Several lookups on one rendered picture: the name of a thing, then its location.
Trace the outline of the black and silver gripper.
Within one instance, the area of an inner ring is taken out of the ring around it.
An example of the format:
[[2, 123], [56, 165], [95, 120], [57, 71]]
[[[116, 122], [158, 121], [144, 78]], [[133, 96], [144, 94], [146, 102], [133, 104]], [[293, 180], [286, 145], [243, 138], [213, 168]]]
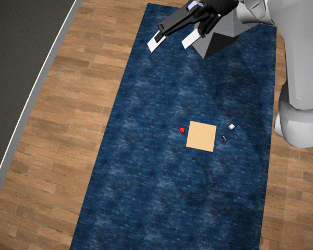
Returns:
[[[182, 44], [189, 48], [200, 37], [209, 34], [219, 20], [238, 6], [234, 0], [189, 0], [184, 6], [161, 21], [157, 26], [159, 31], [149, 41], [148, 47], [153, 53], [171, 34], [186, 27], [189, 24], [199, 23]], [[218, 14], [218, 13], [219, 14]]]

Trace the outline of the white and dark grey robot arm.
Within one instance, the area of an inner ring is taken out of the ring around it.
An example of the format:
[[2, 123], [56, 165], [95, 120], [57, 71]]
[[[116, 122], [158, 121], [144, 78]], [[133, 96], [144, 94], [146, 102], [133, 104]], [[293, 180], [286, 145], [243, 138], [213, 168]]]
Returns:
[[245, 23], [276, 26], [284, 38], [286, 81], [274, 131], [291, 146], [313, 148], [313, 0], [234, 0]]

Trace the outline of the tan flat mat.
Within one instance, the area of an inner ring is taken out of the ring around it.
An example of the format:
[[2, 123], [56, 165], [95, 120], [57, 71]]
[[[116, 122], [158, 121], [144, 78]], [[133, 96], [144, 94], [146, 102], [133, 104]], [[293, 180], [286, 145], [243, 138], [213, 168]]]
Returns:
[[190, 121], [186, 147], [213, 152], [216, 126]]

